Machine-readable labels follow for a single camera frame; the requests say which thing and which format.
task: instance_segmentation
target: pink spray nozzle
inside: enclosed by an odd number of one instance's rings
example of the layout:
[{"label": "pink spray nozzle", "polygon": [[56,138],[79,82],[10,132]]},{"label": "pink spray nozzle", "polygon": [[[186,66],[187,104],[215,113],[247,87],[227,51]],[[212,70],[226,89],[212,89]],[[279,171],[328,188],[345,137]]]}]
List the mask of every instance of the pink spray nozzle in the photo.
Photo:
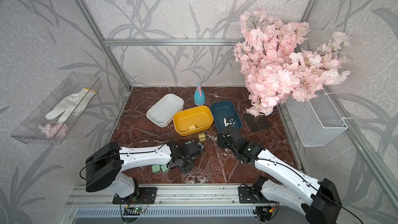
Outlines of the pink spray nozzle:
[{"label": "pink spray nozzle", "polygon": [[200,84],[199,84],[199,83],[197,83],[196,90],[199,91],[199,95],[200,95],[200,97],[202,97],[202,90],[201,90],[201,87],[200,87]]}]

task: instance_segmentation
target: clear acrylic box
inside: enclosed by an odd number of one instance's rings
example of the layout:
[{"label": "clear acrylic box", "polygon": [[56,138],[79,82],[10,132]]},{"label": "clear acrylic box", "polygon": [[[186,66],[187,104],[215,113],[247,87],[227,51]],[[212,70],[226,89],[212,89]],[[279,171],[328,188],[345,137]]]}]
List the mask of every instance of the clear acrylic box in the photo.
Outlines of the clear acrylic box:
[{"label": "clear acrylic box", "polygon": [[[58,132],[63,130],[61,127],[54,136],[48,138],[47,135],[39,129],[39,124],[45,126],[46,124],[57,121],[58,117],[52,120],[47,120],[45,116],[48,112],[53,110],[55,105],[57,105],[64,97],[71,95],[72,93],[77,93],[84,88],[89,89],[87,93],[90,91],[97,93],[101,86],[102,84],[98,77],[79,75],[77,73],[69,74],[67,78],[11,133],[10,136],[26,144],[61,144],[82,113],[76,115],[72,112],[72,114],[70,114],[67,120],[63,123],[63,125],[68,127],[65,131],[66,135],[58,135]],[[94,98],[95,95],[87,95],[87,93],[78,103],[75,110],[79,107],[81,102],[89,100],[87,104],[88,106]]]}]

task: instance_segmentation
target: yellow block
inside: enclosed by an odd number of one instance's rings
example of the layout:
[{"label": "yellow block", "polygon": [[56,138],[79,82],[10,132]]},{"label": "yellow block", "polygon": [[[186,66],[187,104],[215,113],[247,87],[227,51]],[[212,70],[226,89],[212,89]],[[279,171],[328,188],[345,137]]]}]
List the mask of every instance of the yellow block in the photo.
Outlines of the yellow block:
[{"label": "yellow block", "polygon": [[193,125],[189,126],[188,129],[189,130],[194,130],[194,129],[196,129],[196,126],[193,124]]}]

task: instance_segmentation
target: white work glove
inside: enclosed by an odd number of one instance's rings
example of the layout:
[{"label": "white work glove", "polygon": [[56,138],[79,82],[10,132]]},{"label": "white work glove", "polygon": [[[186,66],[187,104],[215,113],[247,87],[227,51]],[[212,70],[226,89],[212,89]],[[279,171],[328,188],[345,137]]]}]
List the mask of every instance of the white work glove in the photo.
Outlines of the white work glove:
[{"label": "white work glove", "polygon": [[54,119],[63,113],[58,119],[58,123],[63,123],[68,119],[69,115],[71,117],[79,115],[84,111],[84,109],[86,109],[88,103],[95,94],[95,91],[83,88],[78,93],[68,95],[67,97],[63,98],[53,110],[46,114],[46,119]]}]

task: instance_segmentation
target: metal vent grille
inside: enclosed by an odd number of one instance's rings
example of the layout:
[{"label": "metal vent grille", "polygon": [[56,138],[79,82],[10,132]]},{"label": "metal vent grille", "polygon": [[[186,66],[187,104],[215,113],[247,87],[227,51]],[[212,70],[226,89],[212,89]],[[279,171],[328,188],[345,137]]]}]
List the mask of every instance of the metal vent grille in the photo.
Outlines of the metal vent grille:
[{"label": "metal vent grille", "polygon": [[319,90],[317,98],[298,102],[286,101],[293,123],[305,147],[325,146],[347,129],[346,122],[325,91]]},{"label": "metal vent grille", "polygon": [[[252,217],[252,206],[239,207],[148,207],[139,217]],[[79,208],[75,218],[114,218],[119,207]]]}]

